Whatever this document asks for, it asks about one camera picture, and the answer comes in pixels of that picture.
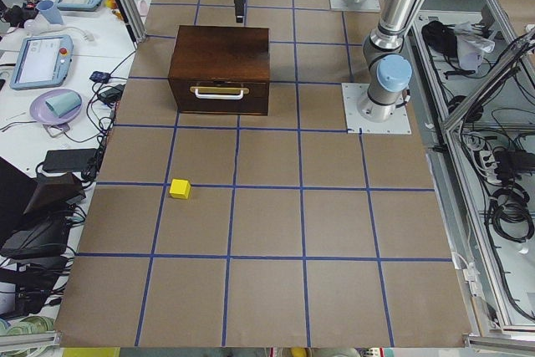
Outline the wooden drawer with white handle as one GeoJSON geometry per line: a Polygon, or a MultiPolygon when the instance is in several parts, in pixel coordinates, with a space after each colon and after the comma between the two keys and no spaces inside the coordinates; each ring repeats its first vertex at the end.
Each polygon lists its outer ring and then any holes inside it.
{"type": "Polygon", "coordinates": [[[267,115],[269,84],[173,81],[171,92],[181,113],[267,115]]]}

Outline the yellow wooden block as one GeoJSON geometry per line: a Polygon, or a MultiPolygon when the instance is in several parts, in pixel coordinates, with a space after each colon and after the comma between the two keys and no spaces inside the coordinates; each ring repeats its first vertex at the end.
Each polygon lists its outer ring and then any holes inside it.
{"type": "Polygon", "coordinates": [[[169,195],[175,199],[187,200],[191,194],[191,183],[186,179],[176,179],[171,181],[169,195]]]}

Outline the dark wooden drawer box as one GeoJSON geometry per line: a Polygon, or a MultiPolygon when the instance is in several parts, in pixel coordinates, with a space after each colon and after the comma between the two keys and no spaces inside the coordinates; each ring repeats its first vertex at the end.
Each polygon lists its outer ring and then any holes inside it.
{"type": "Polygon", "coordinates": [[[168,82],[266,83],[270,87],[267,28],[181,25],[168,82]]]}

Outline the blue plastic cup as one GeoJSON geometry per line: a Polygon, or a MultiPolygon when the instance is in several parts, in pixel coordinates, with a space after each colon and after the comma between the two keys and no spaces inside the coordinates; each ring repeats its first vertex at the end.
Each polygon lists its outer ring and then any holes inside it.
{"type": "Polygon", "coordinates": [[[55,3],[52,0],[42,0],[36,6],[38,12],[50,23],[63,25],[63,17],[55,3]]]}

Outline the teal cup on plate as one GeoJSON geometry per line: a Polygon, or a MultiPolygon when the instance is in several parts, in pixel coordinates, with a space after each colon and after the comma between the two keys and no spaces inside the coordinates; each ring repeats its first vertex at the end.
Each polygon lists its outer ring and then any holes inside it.
{"type": "Polygon", "coordinates": [[[56,117],[63,117],[81,105],[81,98],[74,91],[57,92],[48,97],[45,104],[56,117]]]}

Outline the near teach pendant tablet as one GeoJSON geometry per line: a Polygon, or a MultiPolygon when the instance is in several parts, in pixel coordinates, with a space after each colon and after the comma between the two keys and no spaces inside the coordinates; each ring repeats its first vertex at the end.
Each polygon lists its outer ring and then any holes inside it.
{"type": "Polygon", "coordinates": [[[68,75],[73,50],[74,43],[69,35],[24,39],[10,87],[23,90],[59,86],[68,75]]]}

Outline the purple plate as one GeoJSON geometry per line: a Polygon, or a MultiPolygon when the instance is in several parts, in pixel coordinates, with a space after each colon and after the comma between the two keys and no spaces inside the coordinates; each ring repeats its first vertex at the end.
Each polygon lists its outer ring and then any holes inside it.
{"type": "Polygon", "coordinates": [[[45,94],[41,94],[38,98],[36,98],[33,103],[30,105],[30,115],[39,123],[42,123],[43,125],[61,125],[65,123],[69,123],[71,120],[73,120],[80,112],[81,106],[82,106],[82,98],[79,93],[77,93],[81,98],[81,105],[71,110],[68,114],[64,115],[63,117],[56,117],[47,107],[45,104],[45,100],[53,95],[54,93],[61,93],[61,92],[67,92],[67,91],[73,91],[71,89],[53,89],[45,94]]]}

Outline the black power adapter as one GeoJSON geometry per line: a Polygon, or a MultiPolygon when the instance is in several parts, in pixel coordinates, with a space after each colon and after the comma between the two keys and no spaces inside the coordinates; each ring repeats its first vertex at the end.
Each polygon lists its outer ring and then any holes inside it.
{"type": "Polygon", "coordinates": [[[47,173],[82,172],[95,162],[96,156],[95,148],[49,150],[42,168],[47,173]]]}

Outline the dark wooden wedge box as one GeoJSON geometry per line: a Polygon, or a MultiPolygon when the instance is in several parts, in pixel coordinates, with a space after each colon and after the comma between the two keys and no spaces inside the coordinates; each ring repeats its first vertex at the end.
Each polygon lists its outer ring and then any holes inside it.
{"type": "Polygon", "coordinates": [[[25,215],[57,207],[59,204],[72,205],[85,199],[81,180],[73,173],[61,176],[39,176],[37,186],[24,210],[25,215]]]}

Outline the white power strip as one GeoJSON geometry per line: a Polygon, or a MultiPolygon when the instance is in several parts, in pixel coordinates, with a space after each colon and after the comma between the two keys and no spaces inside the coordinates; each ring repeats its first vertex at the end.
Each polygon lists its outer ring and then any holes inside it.
{"type": "Polygon", "coordinates": [[[481,149],[475,152],[476,165],[482,177],[491,185],[499,186],[501,181],[497,177],[497,161],[491,150],[481,149]]]}

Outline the black electronics box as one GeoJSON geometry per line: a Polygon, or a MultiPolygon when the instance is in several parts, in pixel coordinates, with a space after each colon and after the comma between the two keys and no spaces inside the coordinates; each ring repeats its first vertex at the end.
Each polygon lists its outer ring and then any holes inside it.
{"type": "Polygon", "coordinates": [[[30,230],[13,234],[1,247],[1,256],[14,260],[56,257],[65,253],[72,222],[49,217],[30,230]]]}

